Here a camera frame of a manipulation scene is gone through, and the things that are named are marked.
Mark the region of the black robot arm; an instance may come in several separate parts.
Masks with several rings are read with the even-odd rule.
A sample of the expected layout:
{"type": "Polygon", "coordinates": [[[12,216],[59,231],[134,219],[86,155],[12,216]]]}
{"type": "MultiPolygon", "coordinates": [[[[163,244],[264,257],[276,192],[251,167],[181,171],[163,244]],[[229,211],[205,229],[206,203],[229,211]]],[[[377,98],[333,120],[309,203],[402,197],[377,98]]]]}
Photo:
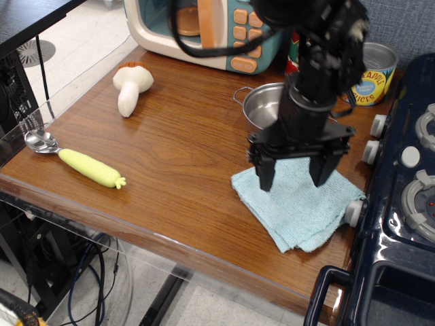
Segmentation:
{"type": "Polygon", "coordinates": [[[366,8],[359,1],[253,1],[272,30],[300,35],[298,72],[285,78],[277,120],[250,134],[249,161],[270,191],[277,160],[309,158],[314,186],[323,185],[349,151],[351,126],[329,121],[337,98],[365,71],[366,8]]]}

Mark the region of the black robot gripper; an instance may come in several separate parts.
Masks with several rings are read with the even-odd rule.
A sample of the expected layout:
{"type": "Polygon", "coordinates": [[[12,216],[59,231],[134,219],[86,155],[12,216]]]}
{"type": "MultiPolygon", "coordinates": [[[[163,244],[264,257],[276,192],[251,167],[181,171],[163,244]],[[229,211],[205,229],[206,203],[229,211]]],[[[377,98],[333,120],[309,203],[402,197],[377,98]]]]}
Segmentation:
{"type": "Polygon", "coordinates": [[[284,86],[281,93],[277,121],[248,137],[248,160],[265,192],[272,188],[276,161],[290,158],[309,158],[313,184],[322,186],[349,152],[349,140],[355,135],[354,127],[334,121],[330,114],[315,113],[285,99],[284,91],[290,88],[284,86]]]}

